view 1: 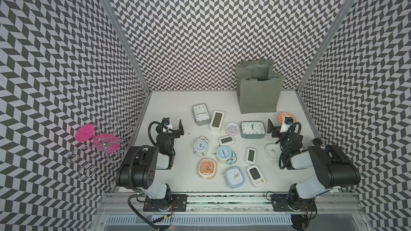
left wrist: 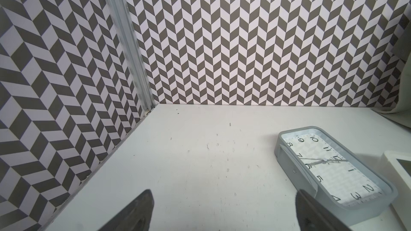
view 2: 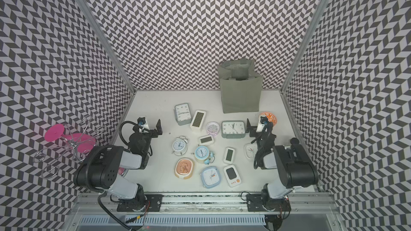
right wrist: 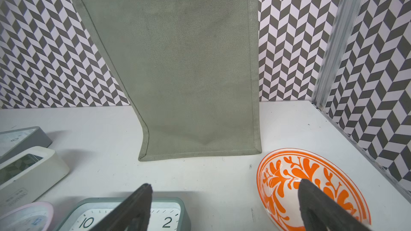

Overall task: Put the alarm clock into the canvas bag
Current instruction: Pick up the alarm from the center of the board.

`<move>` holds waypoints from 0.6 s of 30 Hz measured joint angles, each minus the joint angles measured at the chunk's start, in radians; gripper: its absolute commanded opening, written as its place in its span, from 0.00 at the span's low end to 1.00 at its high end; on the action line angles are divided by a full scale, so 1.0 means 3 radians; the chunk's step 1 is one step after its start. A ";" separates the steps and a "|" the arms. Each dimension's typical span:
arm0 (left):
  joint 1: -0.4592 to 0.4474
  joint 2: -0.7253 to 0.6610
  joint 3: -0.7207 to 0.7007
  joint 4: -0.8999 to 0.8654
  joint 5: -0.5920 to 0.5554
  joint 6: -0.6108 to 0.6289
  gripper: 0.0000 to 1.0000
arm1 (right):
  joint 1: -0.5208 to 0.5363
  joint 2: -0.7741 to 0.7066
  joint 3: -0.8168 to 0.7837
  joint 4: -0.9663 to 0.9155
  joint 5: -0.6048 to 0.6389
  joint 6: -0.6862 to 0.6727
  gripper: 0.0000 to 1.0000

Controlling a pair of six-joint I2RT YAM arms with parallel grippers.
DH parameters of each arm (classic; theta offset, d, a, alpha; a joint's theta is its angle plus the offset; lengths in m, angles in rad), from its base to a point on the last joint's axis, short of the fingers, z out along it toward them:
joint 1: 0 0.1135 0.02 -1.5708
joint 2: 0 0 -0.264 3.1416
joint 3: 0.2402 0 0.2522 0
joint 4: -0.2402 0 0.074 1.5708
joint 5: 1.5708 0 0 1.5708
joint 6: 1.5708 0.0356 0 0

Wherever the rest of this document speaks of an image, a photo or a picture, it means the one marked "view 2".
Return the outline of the white square analog clock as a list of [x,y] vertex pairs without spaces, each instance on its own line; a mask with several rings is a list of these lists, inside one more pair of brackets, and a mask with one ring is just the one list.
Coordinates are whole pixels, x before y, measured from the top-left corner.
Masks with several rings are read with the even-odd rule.
[[249,143],[245,145],[244,152],[246,159],[253,161],[258,151],[258,145],[256,143]]

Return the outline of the white twin-bell alarm clock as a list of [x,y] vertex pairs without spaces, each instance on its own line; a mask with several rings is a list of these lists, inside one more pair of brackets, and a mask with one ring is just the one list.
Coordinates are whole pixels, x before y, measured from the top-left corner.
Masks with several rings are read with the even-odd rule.
[[177,137],[172,144],[173,154],[176,156],[183,156],[188,149],[188,138],[186,136]]

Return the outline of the white slim digital clock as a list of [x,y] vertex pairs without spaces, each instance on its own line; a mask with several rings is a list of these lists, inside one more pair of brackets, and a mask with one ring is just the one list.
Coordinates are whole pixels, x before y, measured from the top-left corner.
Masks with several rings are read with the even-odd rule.
[[224,157],[223,157],[223,162],[226,164],[233,164],[234,162],[234,156],[235,156],[235,149],[227,147],[225,149]]

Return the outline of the pink round alarm clock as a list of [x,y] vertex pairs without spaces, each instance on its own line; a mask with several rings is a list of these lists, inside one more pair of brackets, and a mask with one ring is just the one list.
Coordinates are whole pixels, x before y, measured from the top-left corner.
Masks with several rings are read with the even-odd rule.
[[219,123],[215,121],[207,123],[205,128],[206,128],[207,134],[212,135],[212,136],[216,136],[220,131],[220,125]]

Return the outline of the white orange-button digital timer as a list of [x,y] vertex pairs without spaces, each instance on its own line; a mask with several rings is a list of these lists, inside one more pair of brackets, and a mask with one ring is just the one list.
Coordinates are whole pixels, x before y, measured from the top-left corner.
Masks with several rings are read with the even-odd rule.
[[223,169],[223,173],[231,188],[236,187],[242,183],[242,179],[239,175],[239,172],[237,171],[237,168],[234,165],[226,166]]

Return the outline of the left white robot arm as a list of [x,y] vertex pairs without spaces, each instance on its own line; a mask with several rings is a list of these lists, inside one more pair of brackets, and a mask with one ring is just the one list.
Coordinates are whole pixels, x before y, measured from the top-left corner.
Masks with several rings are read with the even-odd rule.
[[119,137],[126,147],[94,147],[76,170],[75,185],[102,196],[114,195],[132,211],[142,210],[147,205],[143,186],[127,180],[119,170],[144,170],[153,155],[152,139],[162,134],[160,120],[155,129],[149,128],[145,117],[136,122],[124,121],[119,126]]

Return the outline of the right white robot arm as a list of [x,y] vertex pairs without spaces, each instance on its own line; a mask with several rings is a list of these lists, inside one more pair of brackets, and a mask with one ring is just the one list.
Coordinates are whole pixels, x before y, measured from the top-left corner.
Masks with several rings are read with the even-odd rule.
[[275,145],[274,123],[267,117],[261,117],[258,125],[246,123],[246,133],[257,145],[253,168],[269,170],[272,165],[278,172],[276,181],[265,184],[261,191],[262,206],[267,211],[276,210],[276,206],[285,208],[288,194],[299,188],[318,184],[319,174],[304,147],[297,138],[290,139],[290,145]]

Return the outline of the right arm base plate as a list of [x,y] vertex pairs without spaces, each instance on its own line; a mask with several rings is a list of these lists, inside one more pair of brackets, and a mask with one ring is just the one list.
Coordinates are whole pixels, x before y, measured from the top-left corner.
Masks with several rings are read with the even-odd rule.
[[290,203],[285,198],[263,198],[261,194],[246,193],[242,199],[246,200],[249,212],[291,212]]

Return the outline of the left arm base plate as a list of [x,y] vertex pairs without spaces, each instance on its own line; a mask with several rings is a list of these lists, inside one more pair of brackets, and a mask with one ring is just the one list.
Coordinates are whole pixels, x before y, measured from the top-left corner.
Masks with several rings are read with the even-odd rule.
[[119,200],[117,212],[159,212],[162,200],[162,194],[140,194],[132,200]]

